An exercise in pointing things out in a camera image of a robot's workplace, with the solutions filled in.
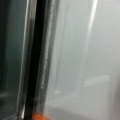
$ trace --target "metal frame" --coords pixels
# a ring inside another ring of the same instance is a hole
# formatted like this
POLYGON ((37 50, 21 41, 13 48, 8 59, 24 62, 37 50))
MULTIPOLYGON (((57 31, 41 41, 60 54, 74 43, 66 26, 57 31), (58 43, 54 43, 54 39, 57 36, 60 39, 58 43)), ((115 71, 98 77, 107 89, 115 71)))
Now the metal frame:
POLYGON ((23 110, 24 111, 23 113, 25 116, 24 119, 32 118, 36 81, 37 81, 37 75, 38 75, 39 58, 41 53, 41 43, 42 43, 42 37, 43 37, 46 1, 47 0, 37 1, 32 55, 31 55, 30 68, 29 68, 30 74, 29 74, 28 88, 27 88, 27 94, 26 94, 27 99, 25 101, 25 104, 24 104, 25 108, 23 110))
POLYGON ((42 115, 44 113, 44 107, 45 107, 59 2, 60 2, 59 0, 48 0, 46 6, 46 18, 45 18, 42 51, 39 60, 39 70, 38 70, 37 86, 35 93, 36 100, 33 111, 33 112, 38 112, 42 115))
POLYGON ((22 62, 20 72, 20 85, 18 91, 17 109, 14 115, 9 116, 7 119, 24 119, 24 108, 27 94, 27 84, 29 75, 29 66, 31 59, 31 49, 33 42, 34 23, 36 14, 37 0, 26 0, 26 12, 24 22, 24 38, 22 50, 22 62))

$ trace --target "glass panel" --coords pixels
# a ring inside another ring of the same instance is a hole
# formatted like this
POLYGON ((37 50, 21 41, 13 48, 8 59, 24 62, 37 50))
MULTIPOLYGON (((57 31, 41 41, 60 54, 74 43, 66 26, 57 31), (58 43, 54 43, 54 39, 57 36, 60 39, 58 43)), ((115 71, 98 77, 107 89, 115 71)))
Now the glass panel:
POLYGON ((35 112, 50 120, 119 120, 120 1, 60 0, 54 29, 56 1, 49 12, 35 112))
POLYGON ((0 0, 0 119, 16 113, 26 0, 0 0))

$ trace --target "glass door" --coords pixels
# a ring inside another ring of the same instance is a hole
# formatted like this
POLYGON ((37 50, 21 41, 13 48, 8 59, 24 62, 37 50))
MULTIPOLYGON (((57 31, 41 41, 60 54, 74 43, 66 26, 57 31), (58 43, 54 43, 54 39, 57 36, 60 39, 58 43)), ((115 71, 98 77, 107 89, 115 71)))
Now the glass door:
POLYGON ((19 112, 31 43, 28 28, 30 20, 34 22, 34 16, 29 17, 30 4, 31 0, 0 0, 0 120, 19 112))
POLYGON ((33 119, 119 120, 120 1, 51 0, 47 13, 33 119))

